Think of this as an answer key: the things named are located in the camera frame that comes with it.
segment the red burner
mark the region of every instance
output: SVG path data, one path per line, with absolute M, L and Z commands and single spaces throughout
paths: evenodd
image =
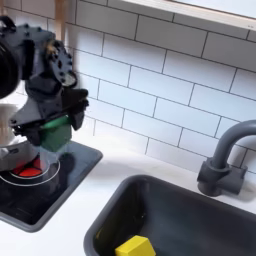
M 34 161 L 25 166 L 16 168 L 12 171 L 13 174 L 20 177 L 36 177 L 43 173 L 46 164 L 37 157 Z

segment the green block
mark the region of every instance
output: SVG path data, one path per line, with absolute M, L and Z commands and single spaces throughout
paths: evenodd
M 42 127 L 41 146 L 48 151 L 57 152 L 72 138 L 72 129 L 67 116 L 55 119 Z

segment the yellow object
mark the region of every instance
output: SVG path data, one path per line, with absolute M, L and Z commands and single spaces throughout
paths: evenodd
M 146 237 L 134 236 L 115 250 L 116 256 L 155 256 L 156 253 Z

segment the countertop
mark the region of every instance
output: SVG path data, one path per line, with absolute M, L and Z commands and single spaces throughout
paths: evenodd
M 46 226 L 26 233 L 0 221 L 0 254 L 3 256 L 85 256 L 85 233 L 119 184 L 137 174 L 155 176 L 197 193 L 197 173 L 116 148 L 93 138 L 79 141 L 104 154 L 101 162 L 84 179 Z M 256 214 L 256 185 L 244 185 L 239 196 L 222 195 L 217 200 Z

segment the toy sink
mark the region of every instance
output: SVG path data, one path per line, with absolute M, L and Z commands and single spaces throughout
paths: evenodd
M 256 215 L 149 176 L 121 183 L 85 236 L 86 256 L 114 256 L 135 235 L 157 256 L 256 255 Z

